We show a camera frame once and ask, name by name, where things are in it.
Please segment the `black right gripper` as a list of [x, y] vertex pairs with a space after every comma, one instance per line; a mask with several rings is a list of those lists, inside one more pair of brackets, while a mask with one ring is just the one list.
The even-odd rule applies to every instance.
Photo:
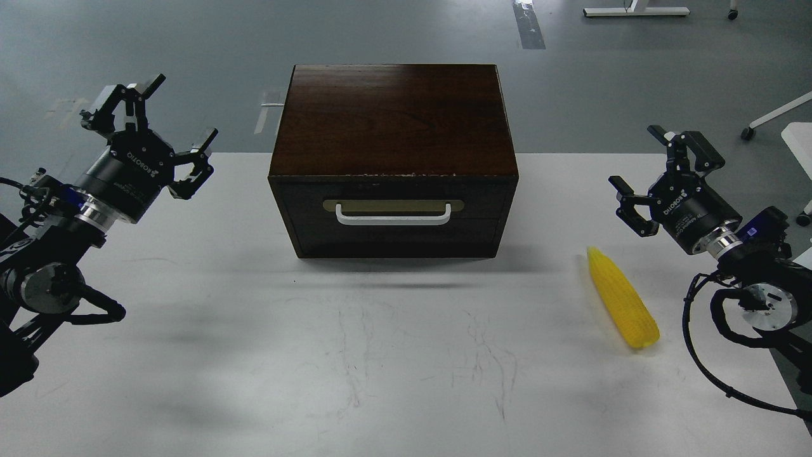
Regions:
[[[619, 202], [615, 214], [639, 237], [655, 236], [661, 225], [688, 255], [702, 252], [698, 243], [714, 229], [737, 229], [742, 215], [704, 179], [726, 164], [708, 139], [698, 131], [667, 132], [659, 125], [647, 132], [666, 147], [666, 171], [650, 186], [650, 196], [637, 195], [621, 176], [610, 176]], [[652, 220], [643, 218], [638, 206], [650, 208]]]

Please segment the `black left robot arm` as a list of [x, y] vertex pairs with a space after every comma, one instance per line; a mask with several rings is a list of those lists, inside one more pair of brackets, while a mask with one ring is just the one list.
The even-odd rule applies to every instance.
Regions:
[[62, 324], [125, 318], [125, 308], [87, 284], [79, 269], [113, 223], [138, 223], [163, 190], [191, 199], [214, 173], [215, 128], [182, 153], [151, 130], [146, 102], [165, 78], [107, 86], [82, 110], [82, 127], [102, 136], [105, 150], [77, 182], [63, 183], [43, 168], [25, 184], [2, 179], [23, 201], [18, 222], [2, 217], [2, 395], [32, 381], [37, 350]]

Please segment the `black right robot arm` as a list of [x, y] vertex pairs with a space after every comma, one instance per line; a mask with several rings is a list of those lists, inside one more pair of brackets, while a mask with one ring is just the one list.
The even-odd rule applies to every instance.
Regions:
[[664, 173], [637, 195], [620, 176], [617, 216], [640, 237], [664, 229], [687, 255], [707, 253], [717, 263], [711, 280], [731, 281], [714, 293], [710, 311], [720, 334], [750, 348], [775, 349], [799, 371], [797, 384], [810, 393], [810, 343], [794, 329], [810, 321], [810, 271], [791, 260], [788, 218], [768, 206], [751, 221], [707, 183], [723, 157], [699, 132], [647, 130], [666, 148]]

